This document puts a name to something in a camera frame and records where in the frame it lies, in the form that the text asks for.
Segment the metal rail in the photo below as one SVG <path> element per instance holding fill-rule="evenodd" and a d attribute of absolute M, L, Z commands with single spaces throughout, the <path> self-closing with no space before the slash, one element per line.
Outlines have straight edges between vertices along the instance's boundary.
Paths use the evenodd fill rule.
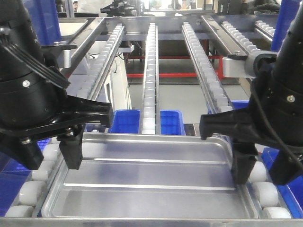
<path fill-rule="evenodd" d="M 139 132 L 142 134 L 161 134 L 158 28 L 155 23 L 150 23 L 146 39 L 142 107 L 139 125 Z"/>
<path fill-rule="evenodd" d="M 274 34 L 275 34 L 275 29 L 273 27 L 266 24 L 262 20 L 257 20 L 255 30 L 270 44 L 273 42 Z"/>
<path fill-rule="evenodd" d="M 79 19 L 69 19 L 69 21 L 75 22 L 78 20 Z M 87 54 L 87 51 L 89 51 L 104 29 L 104 18 L 95 18 L 93 21 L 91 21 L 91 18 L 88 18 L 87 21 L 85 26 L 81 28 L 83 29 L 81 33 L 72 41 L 68 42 L 68 44 L 77 45 L 78 48 L 75 51 L 72 50 L 71 67 L 60 71 L 66 77 L 69 77 L 77 68 L 83 57 Z"/>
<path fill-rule="evenodd" d="M 222 27 L 247 55 L 260 50 L 228 21 L 223 21 Z"/>
<path fill-rule="evenodd" d="M 122 41 L 124 26 L 116 25 L 107 43 L 98 56 L 98 59 L 92 65 L 88 76 L 77 93 L 77 97 L 96 101 L 101 88 L 107 78 L 111 65 L 115 59 L 116 53 Z"/>
<path fill-rule="evenodd" d="M 220 55 L 247 55 L 211 16 L 201 16 L 201 23 Z"/>
<path fill-rule="evenodd" d="M 207 55 L 205 54 L 193 28 L 187 22 L 182 26 L 185 43 L 193 61 L 208 108 L 212 114 L 233 109 Z"/>

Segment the person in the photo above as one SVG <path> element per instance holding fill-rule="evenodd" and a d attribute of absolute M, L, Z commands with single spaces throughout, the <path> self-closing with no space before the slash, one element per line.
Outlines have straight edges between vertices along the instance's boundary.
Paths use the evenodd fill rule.
<path fill-rule="evenodd" d="M 74 2 L 72 3 L 72 6 L 73 6 L 73 8 L 74 8 L 74 12 L 77 12 L 77 10 L 78 10 L 78 1 L 74 1 Z"/>
<path fill-rule="evenodd" d="M 79 13 L 98 13 L 100 17 L 106 17 L 107 14 L 100 13 L 100 9 L 112 4 L 113 0 L 78 0 Z"/>

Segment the blue bin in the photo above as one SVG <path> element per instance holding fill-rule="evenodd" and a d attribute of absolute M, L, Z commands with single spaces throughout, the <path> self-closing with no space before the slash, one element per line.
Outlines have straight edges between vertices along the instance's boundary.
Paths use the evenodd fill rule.
<path fill-rule="evenodd" d="M 242 109 L 248 106 L 249 100 L 232 100 L 233 107 L 235 110 Z"/>
<path fill-rule="evenodd" d="M 185 135 L 183 115 L 179 110 L 161 110 L 161 134 Z"/>
<path fill-rule="evenodd" d="M 39 148 L 43 151 L 50 139 L 41 140 L 38 143 Z M 5 216 L 13 200 L 17 196 L 20 188 L 30 174 L 30 170 L 21 165 L 14 159 L 0 153 L 0 164 L 6 164 L 1 172 L 0 168 L 0 217 Z"/>
<path fill-rule="evenodd" d="M 113 126 L 108 132 L 138 133 L 140 110 L 117 110 L 114 113 Z"/>
<path fill-rule="evenodd" d="M 45 146 L 48 144 L 50 139 L 38 141 L 38 146 L 43 151 Z M 3 168 L 2 173 L 4 174 L 12 174 L 12 175 L 22 175 L 28 176 L 30 174 L 30 170 L 24 167 L 22 164 L 17 162 L 14 159 L 10 159 L 7 165 Z"/>
<path fill-rule="evenodd" d="M 299 9 L 301 0 L 282 0 L 280 13 L 276 23 L 274 39 L 271 44 L 271 50 L 278 52 L 282 42 L 287 34 L 290 23 L 295 18 Z"/>
<path fill-rule="evenodd" d="M 270 169 L 276 159 L 279 150 L 265 148 L 262 153 L 262 159 L 267 169 Z M 287 185 L 277 186 L 285 203 L 294 218 L 303 218 L 303 176 L 297 177 Z"/>
<path fill-rule="evenodd" d="M 27 176 L 0 174 L 0 216 L 5 216 Z"/>
<path fill-rule="evenodd" d="M 41 45 L 61 41 L 55 0 L 23 0 Z"/>
<path fill-rule="evenodd" d="M 179 110 L 161 110 L 161 133 L 163 135 L 185 135 L 183 115 Z M 108 132 L 138 133 L 140 110 L 117 110 L 113 126 Z"/>

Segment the blue plastic crate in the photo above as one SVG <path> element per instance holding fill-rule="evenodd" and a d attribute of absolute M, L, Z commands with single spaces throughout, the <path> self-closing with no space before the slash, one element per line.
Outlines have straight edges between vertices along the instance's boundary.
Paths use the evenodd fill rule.
<path fill-rule="evenodd" d="M 0 174 L 0 216 L 5 216 L 27 176 Z"/>
<path fill-rule="evenodd" d="M 278 156 L 279 150 L 265 148 L 262 159 L 267 169 L 270 169 L 274 160 Z M 303 218 L 303 176 L 297 177 L 287 185 L 277 186 L 285 203 L 294 218 Z"/>
<path fill-rule="evenodd" d="M 0 153 L 0 173 L 4 167 L 8 164 L 10 157 L 6 154 Z"/>
<path fill-rule="evenodd" d="M 61 41 L 55 0 L 23 0 L 41 45 Z"/>
<path fill-rule="evenodd" d="M 138 133 L 140 110 L 117 110 L 114 112 L 112 127 L 108 132 Z"/>
<path fill-rule="evenodd" d="M 43 151 L 50 139 L 38 141 Z M 0 153 L 0 165 L 4 163 L 3 171 L 0 167 L 0 217 L 5 216 L 21 186 L 30 174 L 30 170 L 14 159 Z"/>
<path fill-rule="evenodd" d="M 161 110 L 161 134 L 185 135 L 183 115 L 179 110 Z"/>
<path fill-rule="evenodd" d="M 37 144 L 41 151 L 44 150 L 45 146 L 48 144 L 50 139 L 41 140 L 38 141 Z M 22 176 L 28 176 L 30 173 L 30 170 L 24 167 L 22 164 L 17 162 L 14 159 L 10 159 L 10 161 L 7 163 L 7 165 L 3 168 L 3 173 L 5 174 L 13 174 L 13 175 L 22 175 Z"/>
<path fill-rule="evenodd" d="M 232 100 L 233 107 L 235 110 L 242 109 L 248 106 L 249 100 Z"/>
<path fill-rule="evenodd" d="M 183 115 L 179 110 L 161 110 L 161 133 L 163 135 L 185 135 Z M 113 126 L 108 132 L 138 133 L 140 110 L 117 110 Z"/>

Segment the black cable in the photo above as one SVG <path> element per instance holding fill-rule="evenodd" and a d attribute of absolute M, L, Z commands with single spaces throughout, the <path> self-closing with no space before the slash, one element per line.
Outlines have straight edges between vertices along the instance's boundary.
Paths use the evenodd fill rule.
<path fill-rule="evenodd" d="M 281 146 L 281 150 L 282 152 L 286 153 L 288 156 L 291 157 L 291 159 L 298 165 L 300 166 L 301 168 L 303 168 L 303 164 L 298 160 L 297 156 L 287 147 L 287 145 L 281 140 L 281 138 L 279 137 L 279 135 L 276 133 L 276 131 L 271 127 L 267 117 L 266 117 L 266 114 L 265 112 L 263 111 L 262 109 L 262 105 L 261 105 L 261 102 L 259 100 L 259 96 L 255 90 L 255 80 L 252 81 L 252 84 L 251 84 L 251 94 L 252 96 L 254 97 L 254 101 L 256 102 L 257 104 L 257 108 L 258 108 L 258 111 L 260 113 L 260 117 L 263 121 L 263 123 L 265 124 L 267 130 L 269 131 L 269 133 L 271 134 L 271 136 L 276 140 L 276 142 Z"/>
<path fill-rule="evenodd" d="M 116 70 L 114 71 L 114 73 L 117 73 L 118 65 L 117 65 L 116 60 L 115 60 L 115 64 L 116 64 Z"/>
<path fill-rule="evenodd" d="M 67 88 L 70 85 L 70 82 L 64 75 L 52 71 L 32 55 L 20 49 L 16 44 L 10 43 L 7 37 L 2 36 L 0 43 L 1 47 L 11 54 L 15 59 L 25 63 L 29 69 L 37 73 L 42 78 L 50 81 L 50 83 L 59 88 Z"/>
<path fill-rule="evenodd" d="M 93 59 L 96 58 L 96 57 L 95 57 L 93 54 L 91 54 L 91 53 L 89 53 L 89 56 L 92 57 Z"/>
<path fill-rule="evenodd" d="M 131 57 L 131 54 L 132 54 L 132 53 L 130 53 L 130 54 L 127 56 L 127 58 L 122 58 L 120 55 L 119 55 L 118 57 L 121 58 L 122 60 L 126 61 L 126 60 L 128 60 L 128 59 Z"/>

